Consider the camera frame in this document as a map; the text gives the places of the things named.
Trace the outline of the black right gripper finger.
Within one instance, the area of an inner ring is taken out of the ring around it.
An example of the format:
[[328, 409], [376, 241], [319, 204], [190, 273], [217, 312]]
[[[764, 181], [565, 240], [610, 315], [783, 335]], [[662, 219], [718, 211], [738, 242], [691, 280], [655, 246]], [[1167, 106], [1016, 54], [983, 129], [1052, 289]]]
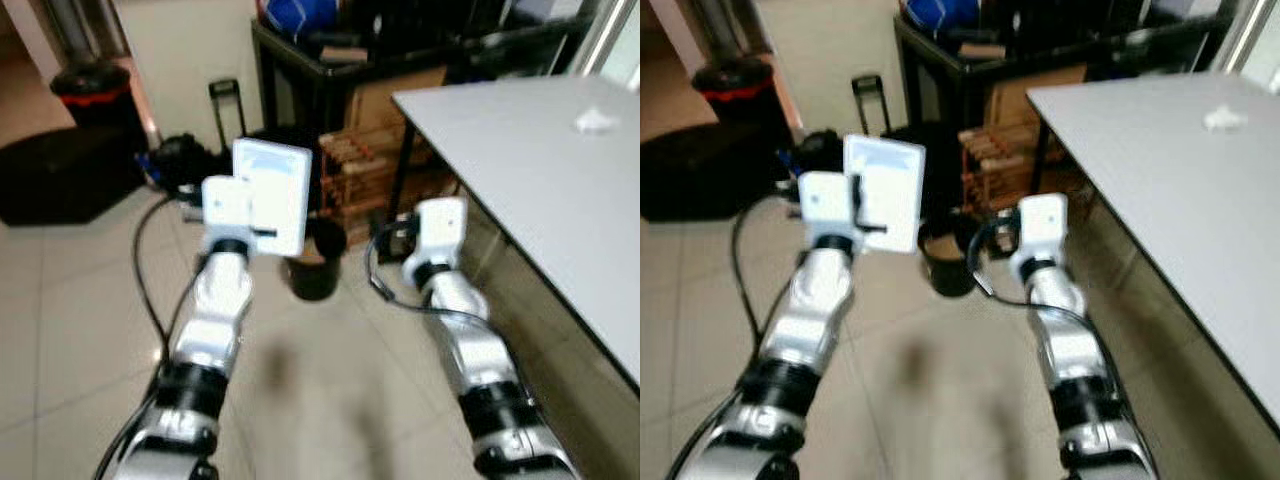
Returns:
[[863, 234], [870, 233], [886, 233], [888, 230], [887, 225], [865, 223], [861, 219], [861, 207], [864, 206], [861, 187], [861, 174], [854, 173], [850, 175], [850, 204], [851, 204], [851, 221], [852, 228]]
[[280, 207], [280, 187], [273, 178], [256, 178], [248, 180], [250, 188], [250, 229], [259, 237], [275, 237], [279, 227], [278, 209]]

